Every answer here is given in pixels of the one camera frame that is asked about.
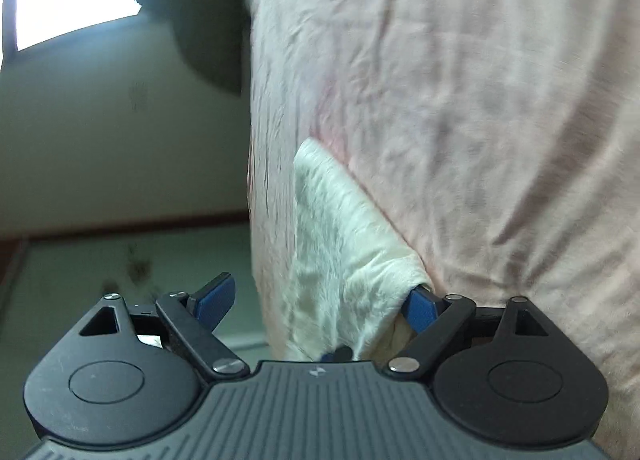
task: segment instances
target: floor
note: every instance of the floor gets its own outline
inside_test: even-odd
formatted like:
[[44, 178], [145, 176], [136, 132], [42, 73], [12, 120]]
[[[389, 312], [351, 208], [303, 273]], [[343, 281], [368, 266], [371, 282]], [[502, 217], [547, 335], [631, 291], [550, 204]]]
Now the floor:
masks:
[[2, 308], [20, 270], [26, 247], [26, 240], [0, 240], [0, 321], [2, 320]]
[[36, 442], [22, 405], [24, 380], [105, 292], [150, 302], [228, 271], [236, 304], [215, 333], [252, 368], [269, 359], [250, 259], [247, 224], [30, 246], [0, 321], [0, 458], [20, 458]]

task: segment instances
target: pink cloth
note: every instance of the pink cloth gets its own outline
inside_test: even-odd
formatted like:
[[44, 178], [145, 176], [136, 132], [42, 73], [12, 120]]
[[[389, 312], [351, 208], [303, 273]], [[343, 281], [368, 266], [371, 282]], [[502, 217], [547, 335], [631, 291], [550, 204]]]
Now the pink cloth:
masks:
[[439, 293], [528, 295], [640, 457], [640, 0], [252, 0], [254, 273], [276, 356], [292, 162], [329, 148]]

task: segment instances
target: white towel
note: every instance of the white towel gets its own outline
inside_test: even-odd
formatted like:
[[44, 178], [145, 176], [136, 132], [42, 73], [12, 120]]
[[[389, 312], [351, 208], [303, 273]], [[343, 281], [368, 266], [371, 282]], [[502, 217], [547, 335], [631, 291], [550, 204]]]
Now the white towel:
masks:
[[404, 299], [432, 285], [420, 257], [316, 140], [296, 154], [294, 189], [287, 359], [317, 361], [347, 345], [354, 360], [387, 360], [412, 337], [398, 315]]

